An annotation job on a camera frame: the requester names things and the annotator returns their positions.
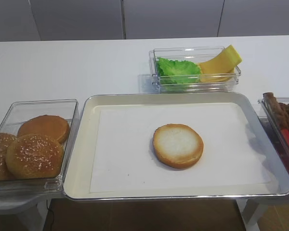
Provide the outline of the green lettuce leaf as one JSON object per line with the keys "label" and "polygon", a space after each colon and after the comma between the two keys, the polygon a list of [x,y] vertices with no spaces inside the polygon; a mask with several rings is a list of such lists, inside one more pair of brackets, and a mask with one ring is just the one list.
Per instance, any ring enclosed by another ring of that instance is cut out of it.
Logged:
{"label": "green lettuce leaf", "polygon": [[159,83],[170,90],[175,85],[187,87],[200,82],[200,68],[191,61],[170,60],[159,57],[157,60]]}

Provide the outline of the clear lettuce cheese container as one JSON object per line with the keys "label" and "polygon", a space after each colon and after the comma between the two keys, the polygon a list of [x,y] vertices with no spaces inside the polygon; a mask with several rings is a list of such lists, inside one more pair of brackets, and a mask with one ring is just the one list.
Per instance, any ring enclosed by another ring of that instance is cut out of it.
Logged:
{"label": "clear lettuce cheese container", "polygon": [[175,85],[170,90],[159,83],[159,74],[157,70],[157,60],[159,57],[178,60],[191,61],[193,63],[202,63],[216,57],[225,47],[187,47],[187,48],[163,48],[150,51],[150,69],[152,76],[152,84],[159,93],[183,93],[183,92],[202,92],[202,91],[231,91],[239,83],[241,71],[238,66],[234,68],[232,78],[225,82],[213,82],[189,84],[187,87]]}

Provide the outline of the bottom bun on tray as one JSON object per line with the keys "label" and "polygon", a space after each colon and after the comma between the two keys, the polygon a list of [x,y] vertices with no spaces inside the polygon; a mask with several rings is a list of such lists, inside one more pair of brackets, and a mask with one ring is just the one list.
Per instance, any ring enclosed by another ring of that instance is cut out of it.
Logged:
{"label": "bottom bun on tray", "polygon": [[166,124],[157,128],[152,144],[157,159],[176,169],[195,165],[204,151],[200,135],[184,124]]}

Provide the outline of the white paper tray liner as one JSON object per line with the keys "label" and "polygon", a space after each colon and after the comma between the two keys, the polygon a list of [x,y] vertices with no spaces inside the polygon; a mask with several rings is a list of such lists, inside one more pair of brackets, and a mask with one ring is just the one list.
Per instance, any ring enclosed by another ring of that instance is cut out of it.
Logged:
{"label": "white paper tray liner", "polygon": [[[153,154],[154,131],[184,124],[204,142],[200,160],[185,170]],[[91,191],[196,188],[267,183],[265,157],[235,103],[102,107]]]}

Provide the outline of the white metal serving tray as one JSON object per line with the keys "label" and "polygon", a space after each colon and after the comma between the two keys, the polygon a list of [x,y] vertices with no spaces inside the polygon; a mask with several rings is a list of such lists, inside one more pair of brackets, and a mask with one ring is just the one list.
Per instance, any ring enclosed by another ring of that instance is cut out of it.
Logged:
{"label": "white metal serving tray", "polygon": [[[102,107],[235,103],[243,111],[260,145],[270,181],[251,185],[92,192],[91,180]],[[200,197],[251,197],[289,194],[289,174],[270,142],[248,98],[235,92],[96,95],[83,109],[64,182],[65,194],[75,200],[121,200]]]}

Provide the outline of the yellow cheese slices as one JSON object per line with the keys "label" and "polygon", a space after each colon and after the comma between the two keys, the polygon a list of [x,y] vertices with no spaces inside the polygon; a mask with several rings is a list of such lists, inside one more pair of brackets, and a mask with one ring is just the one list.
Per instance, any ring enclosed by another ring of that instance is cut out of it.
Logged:
{"label": "yellow cheese slices", "polygon": [[229,45],[216,57],[209,61],[198,63],[201,70],[200,82],[225,82],[232,78],[234,68],[242,62],[236,49]]}

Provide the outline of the plain bun bottom in container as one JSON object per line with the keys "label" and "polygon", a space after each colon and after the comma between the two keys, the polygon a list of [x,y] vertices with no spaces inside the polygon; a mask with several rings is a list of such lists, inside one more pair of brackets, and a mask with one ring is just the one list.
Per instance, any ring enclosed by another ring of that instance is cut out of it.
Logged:
{"label": "plain bun bottom in container", "polygon": [[23,123],[17,132],[17,137],[42,134],[57,140],[59,143],[64,143],[69,133],[70,126],[64,118],[56,115],[40,115]]}

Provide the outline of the front sesame bun top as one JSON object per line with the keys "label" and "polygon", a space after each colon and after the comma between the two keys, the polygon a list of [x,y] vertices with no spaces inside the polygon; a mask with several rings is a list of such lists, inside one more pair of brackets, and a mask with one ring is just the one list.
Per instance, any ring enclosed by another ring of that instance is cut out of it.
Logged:
{"label": "front sesame bun top", "polygon": [[8,146],[5,163],[18,179],[53,178],[61,171],[63,156],[64,149],[55,139],[28,134]]}

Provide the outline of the sesame bun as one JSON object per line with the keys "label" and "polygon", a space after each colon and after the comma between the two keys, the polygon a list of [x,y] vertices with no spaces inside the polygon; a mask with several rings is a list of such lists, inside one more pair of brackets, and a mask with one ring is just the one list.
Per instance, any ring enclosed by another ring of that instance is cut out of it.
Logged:
{"label": "sesame bun", "polygon": [[5,163],[5,156],[7,148],[12,144],[17,137],[9,133],[0,133],[0,181],[1,180],[13,180],[14,176],[8,170]]}
{"label": "sesame bun", "polygon": [[61,171],[63,156],[64,149],[55,139],[28,134],[8,146],[5,163],[18,179],[53,178]]}

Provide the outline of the clear left bun container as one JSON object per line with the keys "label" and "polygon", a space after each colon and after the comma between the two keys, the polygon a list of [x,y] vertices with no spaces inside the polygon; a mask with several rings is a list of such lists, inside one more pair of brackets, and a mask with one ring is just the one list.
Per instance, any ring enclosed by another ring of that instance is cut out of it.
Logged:
{"label": "clear left bun container", "polygon": [[77,100],[14,102],[0,124],[0,133],[9,133],[17,137],[17,132],[23,123],[42,115],[59,116],[67,120],[70,126],[67,140],[60,143],[64,149],[64,156],[59,175],[53,178],[37,179],[18,179],[13,175],[13,180],[0,181],[0,196],[63,191],[63,184],[80,122]]}

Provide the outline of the clear right ingredient container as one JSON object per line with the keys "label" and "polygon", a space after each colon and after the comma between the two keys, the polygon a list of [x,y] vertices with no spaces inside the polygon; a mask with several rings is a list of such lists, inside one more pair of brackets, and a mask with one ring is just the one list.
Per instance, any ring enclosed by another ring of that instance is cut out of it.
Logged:
{"label": "clear right ingredient container", "polygon": [[[289,103],[289,97],[276,97],[277,101],[279,103],[285,103],[288,104]],[[278,128],[273,116],[271,115],[271,112],[269,110],[269,107],[267,106],[264,97],[262,99],[259,100],[259,104],[262,106],[262,109],[264,110],[273,130],[274,133],[277,135],[282,147],[283,147],[283,151],[280,154],[282,161],[284,162],[285,167],[287,168],[288,172],[289,172],[289,147],[286,143],[286,141],[284,140],[284,137],[281,133],[281,130]]]}

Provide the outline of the left sesame bun top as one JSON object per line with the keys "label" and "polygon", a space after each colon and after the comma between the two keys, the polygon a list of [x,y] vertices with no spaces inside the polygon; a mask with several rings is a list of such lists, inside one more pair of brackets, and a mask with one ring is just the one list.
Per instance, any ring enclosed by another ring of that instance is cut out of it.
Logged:
{"label": "left sesame bun top", "polygon": [[8,170],[5,163],[5,156],[7,148],[12,144],[17,137],[9,133],[0,133],[0,181],[1,180],[13,180],[14,176]]}

